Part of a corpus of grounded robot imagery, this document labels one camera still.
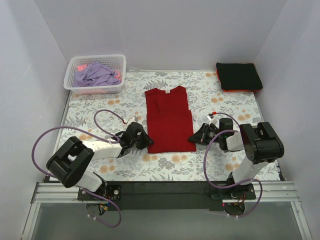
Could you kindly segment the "red t shirt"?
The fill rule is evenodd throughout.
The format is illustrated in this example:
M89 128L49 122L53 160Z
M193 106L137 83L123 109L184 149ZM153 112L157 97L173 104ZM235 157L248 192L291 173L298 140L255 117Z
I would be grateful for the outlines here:
M145 99L147 134L153 140L148 153L195 152L195 143L188 140L194 128L186 88L153 88L145 92Z

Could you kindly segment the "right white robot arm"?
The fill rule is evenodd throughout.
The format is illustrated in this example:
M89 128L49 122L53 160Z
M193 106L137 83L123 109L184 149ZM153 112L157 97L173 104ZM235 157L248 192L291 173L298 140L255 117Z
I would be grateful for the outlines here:
M227 195L232 199L243 195L244 186L251 184L262 168L282 158L285 153L282 141L269 122L259 122L255 126L240 124L239 131L234 129L235 122L231 117L224 117L219 120L218 126L204 123L188 138L192 143L207 146L203 160L205 179L217 189L226 189ZM226 186L214 185L207 175L207 156L213 143L218 143L224 152L245 152L239 167L228 177Z

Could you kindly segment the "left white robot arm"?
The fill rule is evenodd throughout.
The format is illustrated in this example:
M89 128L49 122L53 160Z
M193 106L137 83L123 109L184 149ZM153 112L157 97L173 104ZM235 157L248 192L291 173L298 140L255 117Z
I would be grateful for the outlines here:
M65 188L85 188L95 200L101 200L106 196L108 183L97 173L89 171L89 164L106 158L121 158L133 147L143 150L153 143L143 126L133 121L125 131L109 139L82 141L70 137L48 160L46 168Z

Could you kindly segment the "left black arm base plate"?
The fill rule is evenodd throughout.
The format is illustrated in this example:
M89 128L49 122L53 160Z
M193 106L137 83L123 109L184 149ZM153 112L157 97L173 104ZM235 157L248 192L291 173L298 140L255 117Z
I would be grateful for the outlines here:
M101 185L94 194L102 196L111 201L119 201L122 197L122 186L120 184ZM79 201L100 201L101 198L92 196L86 191L79 190L77 199Z

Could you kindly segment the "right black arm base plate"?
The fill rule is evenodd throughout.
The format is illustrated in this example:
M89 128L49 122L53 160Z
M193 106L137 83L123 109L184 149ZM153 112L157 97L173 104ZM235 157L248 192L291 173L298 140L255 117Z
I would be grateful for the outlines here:
M252 184L238 185L233 188L219 189L208 187L204 193L212 200L231 200L222 206L227 214L240 216L245 213L245 200L255 200L256 193Z

